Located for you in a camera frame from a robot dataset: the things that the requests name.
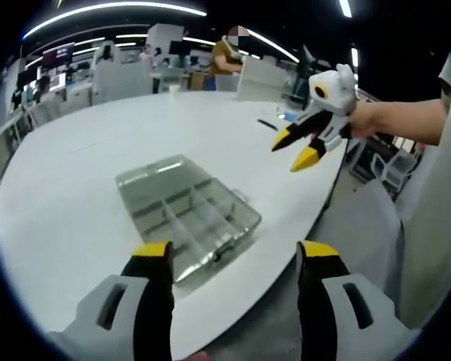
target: white table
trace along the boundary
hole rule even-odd
[[[124,99],[69,114],[29,134],[0,187],[0,255],[17,295],[45,331],[63,330],[77,303],[119,274],[141,244],[114,178],[182,153],[240,190],[262,215],[246,252],[193,293],[175,290],[172,353],[180,359],[225,332],[295,254],[323,207],[345,144],[300,173],[307,140],[272,153],[276,105],[232,93]]]

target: plastic box compartment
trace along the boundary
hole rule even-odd
[[[127,171],[116,182],[144,242],[172,241],[175,282],[219,262],[261,221],[238,194],[185,156]]]

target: gray floor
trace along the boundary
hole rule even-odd
[[[341,169],[332,194],[333,204],[361,183]],[[272,288],[231,329],[205,351],[214,361],[296,361],[301,355],[301,327],[297,311],[295,260]]]

